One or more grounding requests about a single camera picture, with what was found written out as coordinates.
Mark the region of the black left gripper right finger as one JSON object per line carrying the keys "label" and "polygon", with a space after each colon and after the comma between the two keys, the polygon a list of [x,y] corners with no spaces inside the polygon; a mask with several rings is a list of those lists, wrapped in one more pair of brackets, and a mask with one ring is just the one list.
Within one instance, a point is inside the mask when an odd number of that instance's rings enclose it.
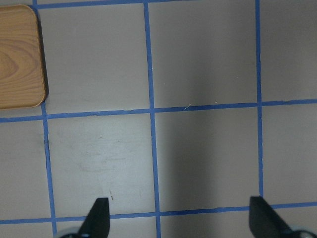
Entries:
{"label": "black left gripper right finger", "polygon": [[250,197],[249,228],[255,238],[285,238],[292,234],[292,229],[261,196]]}

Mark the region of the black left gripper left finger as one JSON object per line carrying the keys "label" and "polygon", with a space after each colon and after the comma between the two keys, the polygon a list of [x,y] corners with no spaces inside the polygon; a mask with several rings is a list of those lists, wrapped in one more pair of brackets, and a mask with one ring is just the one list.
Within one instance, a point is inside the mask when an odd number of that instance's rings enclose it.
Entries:
{"label": "black left gripper left finger", "polygon": [[109,235],[109,200],[97,198],[79,228],[80,238],[107,238]]}

